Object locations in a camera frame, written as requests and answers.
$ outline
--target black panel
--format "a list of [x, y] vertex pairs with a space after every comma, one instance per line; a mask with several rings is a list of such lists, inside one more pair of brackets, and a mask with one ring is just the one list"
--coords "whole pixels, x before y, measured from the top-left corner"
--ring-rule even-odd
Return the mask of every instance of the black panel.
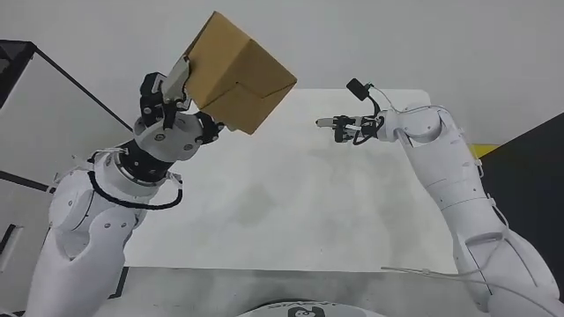
[[543, 256], [564, 292], [564, 114], [482, 157], [482, 180], [511, 229]]
[[31, 42], [0, 41], [2, 47], [2, 69], [0, 70], [0, 108], [8, 99], [11, 90], [35, 54]]

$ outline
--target black cable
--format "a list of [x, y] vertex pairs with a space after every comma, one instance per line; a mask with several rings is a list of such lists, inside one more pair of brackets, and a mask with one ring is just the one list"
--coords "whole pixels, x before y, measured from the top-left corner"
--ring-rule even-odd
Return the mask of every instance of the black cable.
[[378, 117], [378, 121], [379, 121], [379, 123], [378, 123], [378, 125], [375, 126], [374, 134], [373, 134], [373, 135], [368, 135], [368, 136], [364, 137], [363, 139], [361, 139], [361, 140], [359, 141], [359, 135], [360, 135], [360, 130], [359, 130], [359, 131], [357, 131], [357, 132], [354, 134], [354, 139], [352, 140], [352, 144], [355, 145], [355, 146], [358, 146], [358, 145], [360, 145], [360, 144], [364, 144], [366, 141], [368, 141], [368, 140], [369, 140], [370, 138], [372, 138], [372, 137], [378, 138], [378, 135], [377, 135], [377, 134], [378, 134], [378, 131], [380, 131], [380, 129], [382, 128], [382, 126], [384, 126], [384, 118], [383, 118], [383, 116], [379, 116], [379, 117]]
[[[94, 157], [96, 157], [96, 154], [98, 154], [98, 152], [95, 152], [86, 161], [88, 163], [94, 164]], [[146, 203], [134, 203], [134, 202], [120, 200], [118, 198], [111, 196], [110, 194], [108, 194], [106, 191], [104, 191], [100, 187], [100, 185], [96, 181], [96, 173], [94, 171], [91, 170], [87, 174], [88, 174], [88, 178], [90, 179], [90, 184], [92, 185], [92, 189], [94, 190], [95, 193], [102, 196], [102, 198], [104, 198], [108, 202], [117, 204], [117, 205], [125, 207], [125, 208], [133, 208], [133, 209], [136, 209], [136, 210], [167, 210], [169, 208], [173, 208], [174, 206], [176, 206], [178, 203], [180, 203], [182, 201], [182, 189], [181, 188], [178, 189], [178, 195], [176, 196], [174, 201], [172, 201], [171, 203], [146, 204]]]
[[370, 136], [364, 137], [360, 141], [357, 141], [359, 139], [359, 134], [360, 134], [360, 131], [357, 131], [356, 134], [354, 134], [354, 139], [352, 141], [352, 144], [354, 144], [355, 146], [358, 146], [360, 144], [364, 144], [366, 141], [368, 141], [370, 138], [372, 138], [372, 135], [370, 135]]
[[378, 103], [376, 103], [376, 101], [374, 100], [374, 98], [372, 98], [372, 96], [369, 95], [368, 99], [372, 102], [372, 105], [374, 106], [374, 114], [370, 116], [375, 118], [378, 115], [378, 113], [380, 113], [381, 111], [380, 106], [378, 106]]

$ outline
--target box flap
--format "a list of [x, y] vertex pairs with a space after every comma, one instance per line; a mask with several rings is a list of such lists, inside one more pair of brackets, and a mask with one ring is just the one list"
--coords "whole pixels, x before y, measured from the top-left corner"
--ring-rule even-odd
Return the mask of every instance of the box flap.
[[296, 82], [290, 71], [253, 40], [247, 42], [232, 69], [238, 82], [260, 97]]
[[263, 121], [259, 113], [260, 103], [260, 98], [254, 93], [237, 84], [201, 110], [213, 115], [217, 121], [234, 125], [237, 129], [251, 135]]
[[273, 92], [268, 96], [261, 99], [260, 107], [259, 107], [259, 121], [258, 124], [260, 125], [268, 115], [272, 113], [274, 108], [282, 101], [282, 99], [292, 90], [292, 88], [296, 85], [296, 83], [292, 83], [279, 91]]
[[199, 107], [209, 104], [233, 86], [222, 83], [222, 77], [244, 49], [250, 38], [227, 18], [214, 12], [190, 45], [188, 95]]

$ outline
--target white cable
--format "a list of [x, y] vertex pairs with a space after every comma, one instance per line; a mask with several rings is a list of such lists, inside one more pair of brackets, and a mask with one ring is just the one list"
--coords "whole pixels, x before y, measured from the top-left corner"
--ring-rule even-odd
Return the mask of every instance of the white cable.
[[2, 307], [0, 307], [0, 314], [6, 314], [10, 317], [18, 317], [17, 315], [15, 315], [14, 313], [9, 313], [8, 311], [6, 311], [5, 309], [3, 309]]
[[437, 276], [449, 276], [449, 277], [471, 276], [472, 274], [482, 272], [490, 264], [490, 261], [492, 260], [492, 257], [494, 257], [495, 252], [505, 242], [505, 239], [507, 238], [507, 236], [509, 234], [509, 222], [508, 222], [508, 220], [505, 218], [503, 213], [501, 213], [500, 209], [497, 208], [497, 205], [495, 205], [495, 203], [492, 203], [492, 207], [496, 212], [498, 212], [500, 214], [500, 217], [503, 220], [503, 224], [505, 225], [505, 229], [501, 233], [501, 238], [500, 238], [498, 244], [492, 250], [490, 255], [487, 256], [486, 262], [484, 262], [484, 265], [481, 268], [475, 269], [475, 270], [470, 270], [468, 272], [462, 272], [462, 273], [441, 273], [441, 272], [437, 272], [437, 271], [430, 270], [430, 269], [411, 269], [411, 268], [398, 268], [398, 269], [409, 270], [412, 273], [434, 274], [434, 275], [437, 275]]
[[454, 280], [457, 282], [465, 282], [465, 283], [475, 283], [475, 284], [482, 284], [482, 285], [489, 285], [489, 286], [494, 286], [496, 288], [502, 289], [504, 291], [509, 291], [514, 293], [515, 295], [526, 299], [527, 301], [531, 302], [532, 304], [534, 304], [535, 306], [541, 308], [542, 310], [544, 310], [545, 312], [547, 312], [548, 314], [550, 314], [552, 317], [560, 317], [555, 313], [552, 313], [548, 308], [542, 306], [541, 304], [539, 304], [537, 301], [529, 298], [527, 295], [522, 294], [519, 291], [515, 291], [505, 285], [501, 285], [501, 284], [496, 284], [496, 283], [486, 283], [486, 282], [482, 282], [481, 280], [474, 280], [474, 279], [462, 279], [462, 278], [455, 278], [455, 277], [450, 277], [450, 276], [434, 276], [432, 273], [425, 273], [425, 272], [421, 272], [421, 271], [417, 271], [417, 270], [411, 270], [411, 269], [401, 269], [401, 268], [393, 268], [393, 267], [381, 267], [381, 269], [383, 270], [395, 270], [398, 272], [404, 272], [404, 273], [412, 273], [412, 274], [417, 274], [418, 276], [426, 276], [432, 279], [442, 279], [442, 280]]
[[[390, 104], [390, 108], [391, 110], [393, 110], [394, 112], [398, 113], [398, 114], [407, 114], [407, 113], [415, 113], [418, 112], [419, 110], [423, 110], [423, 109], [429, 109], [429, 108], [437, 108], [437, 109], [442, 109], [445, 112], [449, 113], [450, 117], [452, 118], [452, 120], [456, 123], [455, 117], [454, 115], [446, 108], [443, 106], [436, 106], [436, 105], [430, 105], [430, 106], [422, 106], [422, 107], [415, 107], [412, 109], [405, 109], [405, 110], [397, 110], [396, 107], [394, 107], [394, 104], [391, 102], [390, 98], [388, 97], [388, 95], [386, 95], [386, 93], [384, 93], [384, 91], [382, 91], [380, 88], [375, 87], [374, 85], [370, 84], [370, 87], [374, 88], [375, 90], [377, 90], [387, 101], [388, 104]], [[471, 152], [472, 152], [472, 156], [474, 157], [474, 160], [479, 161], [479, 157], [478, 154], [476, 154], [476, 150], [474, 149], [474, 147], [470, 147], [470, 145], [468, 144], [468, 140], [466, 140], [466, 137], [464, 135], [463, 132], [461, 132], [462, 138], [464, 140], [464, 142], [468, 145], [468, 148], [470, 148]], [[482, 178], [484, 176], [484, 169], [482, 168], [481, 165], [481, 161], [479, 161], [479, 170], [481, 172], [480, 174], [480, 178]]]

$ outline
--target wire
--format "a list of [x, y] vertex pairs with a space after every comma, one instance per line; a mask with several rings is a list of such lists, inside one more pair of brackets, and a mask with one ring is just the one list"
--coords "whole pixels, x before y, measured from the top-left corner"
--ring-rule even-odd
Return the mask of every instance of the wire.
[[[443, 107], [443, 106], [430, 105], [430, 106], [415, 107], [415, 108], [412, 108], [412, 109], [406, 108], [405, 110], [398, 110], [396, 107], [394, 107], [394, 104], [391, 102], [388, 95], [386, 93], [384, 93], [384, 91], [382, 91], [378, 87], [375, 87], [372, 84], [369, 84], [369, 85], [370, 85], [370, 87], [377, 90], [388, 101], [388, 104], [390, 104], [390, 108], [398, 114], [410, 114], [410, 113], [418, 112], [419, 110], [423, 110], [423, 109], [437, 108], [437, 109], [441, 109], [441, 110], [444, 110], [445, 112], [449, 113], [452, 120], [456, 123], [454, 115], [446, 107]], [[470, 148], [472, 156], [474, 157], [474, 160], [476, 161], [476, 165], [478, 166], [478, 169], [480, 170], [480, 176], [479, 177], [480, 178], [484, 177], [485, 173], [484, 173], [484, 169], [482, 168], [482, 162], [481, 162], [481, 160], [479, 160], [478, 154], [476, 154], [476, 150], [474, 149], [473, 146], [470, 147], [470, 145], [468, 144], [468, 140], [466, 139], [466, 136], [464, 135], [464, 133], [461, 132], [460, 134], [461, 134], [464, 142], [466, 143], [466, 145], [468, 145], [468, 148]]]
[[411, 273], [411, 274], [417, 274], [418, 276], [426, 276], [428, 278], [432, 278], [432, 279], [442, 279], [442, 280], [454, 280], [457, 282], [465, 282], [465, 283], [475, 283], [475, 284], [482, 284], [482, 285], [486, 285], [486, 286], [494, 286], [496, 288], [502, 289], [504, 291], [509, 291], [514, 293], [515, 295], [526, 299], [527, 301], [531, 302], [532, 304], [534, 304], [535, 306], [541, 308], [542, 310], [544, 310], [545, 312], [547, 312], [548, 314], [550, 314], [552, 317], [560, 317], [555, 313], [552, 313], [548, 308], [544, 307], [543, 305], [539, 304], [537, 301], [529, 298], [527, 295], [513, 290], [505, 285], [501, 285], [501, 284], [497, 284], [497, 283], [486, 283], [486, 282], [482, 282], [481, 280], [474, 280], [474, 279], [463, 279], [463, 278], [456, 278], [456, 277], [450, 277], [450, 276], [434, 276], [432, 275], [432, 273], [427, 273], [427, 272], [422, 272], [422, 271], [417, 271], [416, 269], [401, 269], [401, 268], [394, 268], [394, 267], [381, 267], [381, 269], [383, 270], [395, 270], [398, 272], [404, 272], [404, 273]]
[[372, 98], [372, 96], [368, 95], [368, 99], [372, 102], [372, 105], [374, 106], [374, 113], [372, 115], [370, 115], [370, 117], [375, 118], [378, 113], [380, 113], [380, 107], [378, 106], [378, 103], [376, 103], [376, 101], [374, 100], [374, 98]]
[[492, 250], [490, 255], [487, 256], [486, 261], [484, 262], [484, 265], [481, 268], [478, 268], [478, 269], [475, 269], [475, 270], [470, 270], [470, 271], [467, 271], [467, 272], [462, 272], [462, 273], [454, 273], [454, 274], [453, 273], [441, 273], [441, 272], [437, 272], [437, 271], [430, 270], [430, 269], [411, 269], [411, 268], [400, 268], [400, 269], [407, 269], [407, 270], [410, 270], [412, 273], [426, 273], [426, 274], [430, 273], [430, 274], [434, 274], [434, 275], [437, 275], [437, 276], [450, 276], [450, 277], [471, 276], [472, 274], [481, 273], [490, 264], [490, 261], [492, 260], [492, 257], [494, 257], [495, 252], [498, 250], [498, 248], [501, 247], [501, 245], [505, 242], [506, 238], [509, 235], [509, 222], [508, 222], [508, 220], [505, 218], [503, 213], [501, 213], [500, 209], [497, 208], [495, 201], [493, 199], [491, 199], [491, 201], [493, 202], [492, 203], [493, 209], [500, 215], [501, 219], [503, 220], [503, 224], [505, 225], [505, 229], [503, 229], [503, 232], [501, 233], [501, 238], [499, 239], [498, 244]]

